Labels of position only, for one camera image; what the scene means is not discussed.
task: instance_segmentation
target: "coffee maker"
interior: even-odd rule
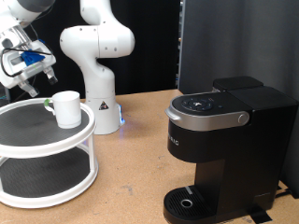
[[[194,185],[164,197],[171,224],[211,224],[272,207],[298,102],[252,77],[216,79],[165,110],[168,150],[196,163]]]

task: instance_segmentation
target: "coffee maker logo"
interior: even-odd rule
[[[176,146],[178,146],[178,140],[174,139],[170,134],[168,134],[168,138],[170,141],[172,141]]]

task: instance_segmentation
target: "black curtain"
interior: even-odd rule
[[[179,71],[183,93],[219,77],[255,77],[299,100],[298,0],[185,0]],[[299,193],[299,118],[282,180]]]
[[[111,0],[112,11],[123,25],[135,35],[135,49],[129,56],[118,59],[100,59],[115,74],[116,93],[129,94],[161,91],[176,87],[178,58],[179,0]],[[79,0],[56,0],[52,11],[34,21],[38,37],[52,48],[57,63],[53,66],[59,80],[51,86],[45,75],[36,76],[38,97],[49,97],[58,91],[78,91],[85,97],[84,81],[78,66],[60,49],[60,34],[64,28],[87,25],[79,13]],[[26,33],[36,39],[31,27]],[[22,91],[10,90],[12,100]],[[25,94],[21,100],[29,99]]]

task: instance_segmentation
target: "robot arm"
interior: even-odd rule
[[[55,0],[3,0],[0,1],[0,82],[11,89],[16,85],[32,97],[38,95],[28,78],[40,72],[47,74],[50,84],[57,82],[51,66],[55,57],[41,41],[31,41],[23,31]]]
[[[95,115],[95,134],[113,133],[120,128],[120,106],[115,100],[114,74],[96,61],[131,54],[135,46],[132,31],[114,17],[110,0],[80,0],[82,18],[91,26],[64,29],[61,49],[81,69],[86,105]]]

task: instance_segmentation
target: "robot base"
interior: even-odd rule
[[[109,134],[116,132],[124,124],[121,118],[121,107],[115,101],[115,96],[106,99],[86,98],[85,105],[94,113],[96,127],[94,134]]]

